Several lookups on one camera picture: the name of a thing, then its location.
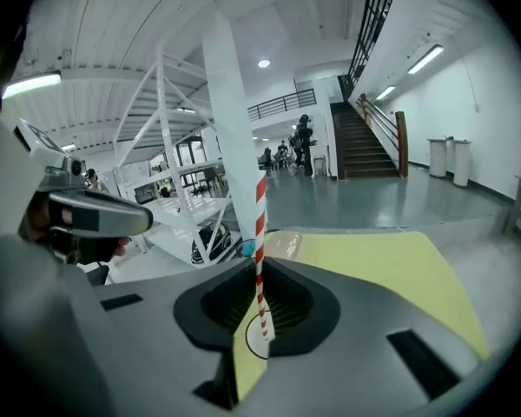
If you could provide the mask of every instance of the fluorescent light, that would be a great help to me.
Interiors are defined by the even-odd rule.
[[[444,50],[443,46],[434,45],[430,51],[428,51],[417,63],[415,63],[407,72],[409,74],[415,74],[427,63],[429,63],[434,57],[440,54]]]
[[[62,81],[60,73],[48,73],[41,74],[40,76],[34,76],[29,79],[24,79],[19,82],[11,83],[6,87],[2,98],[12,97],[17,94],[24,93],[25,91],[31,91],[32,89],[49,87],[50,85],[56,85]]]
[[[374,99],[375,101],[379,101],[380,99],[388,96],[392,91],[394,91],[396,89],[396,87],[388,87],[386,88],[384,91],[382,91],[382,94],[380,96],[378,96],[376,99]]]

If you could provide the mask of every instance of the yellow panel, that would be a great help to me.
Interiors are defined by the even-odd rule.
[[[234,333],[235,384],[239,401],[243,400],[267,369],[267,361],[251,352],[246,339],[247,326],[258,314],[259,306],[255,297]]]
[[[267,235],[267,256],[272,256],[269,242],[279,239],[279,233]],[[301,234],[301,238],[297,262],[389,288],[463,338],[482,359],[489,356],[469,296],[425,235]]]

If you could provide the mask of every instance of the black metal railing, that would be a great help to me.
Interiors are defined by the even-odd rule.
[[[349,71],[340,79],[340,86],[346,99],[353,92],[365,70],[366,63],[373,52],[391,5],[392,0],[365,0],[361,28]]]
[[[316,104],[316,97],[313,89],[305,89],[297,93],[288,94],[286,96],[277,97],[271,101],[259,103],[249,108],[249,120],[256,121],[262,117],[267,117],[289,111],[290,109],[308,107]]]

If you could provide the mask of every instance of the black slot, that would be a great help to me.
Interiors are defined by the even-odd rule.
[[[129,306],[130,304],[142,301],[142,298],[138,294],[129,294],[123,296],[117,296],[116,298],[110,298],[109,300],[102,300],[101,304],[104,310],[113,310]]]
[[[31,147],[29,146],[29,144],[27,143],[27,141],[25,141],[25,138],[23,137],[23,135],[21,134],[21,131],[19,130],[19,127],[16,127],[16,129],[14,129],[14,136],[19,139],[19,142],[23,145],[23,147],[27,150],[27,151],[31,151]]]
[[[459,383],[459,377],[411,329],[386,338],[431,400]]]

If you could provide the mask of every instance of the white trash can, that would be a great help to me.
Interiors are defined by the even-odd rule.
[[[431,176],[444,177],[446,163],[446,139],[429,139],[428,141],[431,143]]]
[[[469,144],[471,141],[455,142],[455,164],[453,184],[458,187],[467,187],[469,182],[469,169],[471,167],[471,151]]]

